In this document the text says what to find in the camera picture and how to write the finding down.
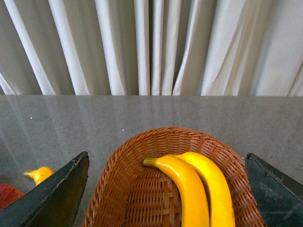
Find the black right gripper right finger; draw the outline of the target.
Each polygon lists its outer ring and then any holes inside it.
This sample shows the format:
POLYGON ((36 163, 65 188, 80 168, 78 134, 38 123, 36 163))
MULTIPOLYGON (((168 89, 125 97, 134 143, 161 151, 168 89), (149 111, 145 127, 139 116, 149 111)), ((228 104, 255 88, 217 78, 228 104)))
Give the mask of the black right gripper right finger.
POLYGON ((245 171, 261 216, 268 227, 303 225, 303 185, 253 153, 245 171))

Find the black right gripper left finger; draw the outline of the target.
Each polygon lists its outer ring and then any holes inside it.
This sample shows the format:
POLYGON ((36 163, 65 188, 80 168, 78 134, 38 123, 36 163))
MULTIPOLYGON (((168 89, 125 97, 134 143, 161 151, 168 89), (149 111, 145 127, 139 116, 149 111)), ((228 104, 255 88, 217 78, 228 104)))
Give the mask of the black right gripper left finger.
POLYGON ((71 227, 87 184, 86 151, 0 212, 2 227, 71 227))

